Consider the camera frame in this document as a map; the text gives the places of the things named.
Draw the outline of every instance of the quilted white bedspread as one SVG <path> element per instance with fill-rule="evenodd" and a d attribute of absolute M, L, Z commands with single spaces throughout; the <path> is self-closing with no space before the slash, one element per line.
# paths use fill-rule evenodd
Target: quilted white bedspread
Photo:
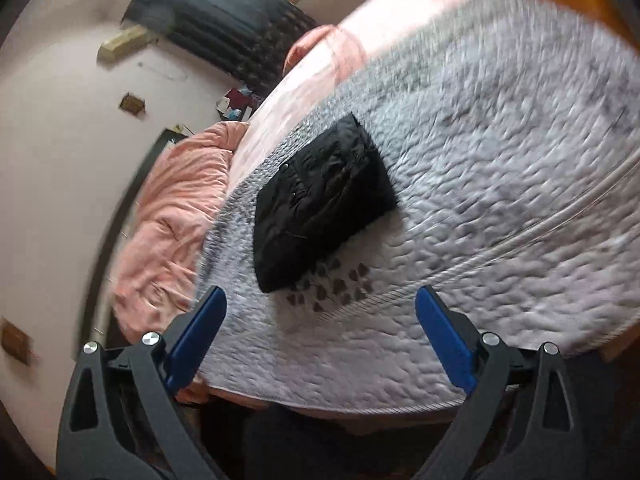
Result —
<path fill-rule="evenodd" d="M 469 0 L 341 84 L 228 197 L 198 295 L 228 314 L 201 372 L 215 388 L 344 413 L 454 406 L 417 322 L 434 285 L 511 345 L 599 345 L 640 315 L 640 64 L 605 29 L 535 0 Z M 399 209 L 291 290 L 252 267 L 255 195 L 352 112 Z"/>

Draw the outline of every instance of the pink duvet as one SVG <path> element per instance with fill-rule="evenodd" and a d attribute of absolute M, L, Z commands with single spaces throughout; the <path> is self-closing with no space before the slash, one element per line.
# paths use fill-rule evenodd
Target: pink duvet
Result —
<path fill-rule="evenodd" d="M 111 277 L 114 314 L 127 340 L 164 332 L 189 309 L 202 239 L 225 201 L 233 152 L 247 127 L 218 123 L 182 140 L 146 178 L 135 234 Z"/>

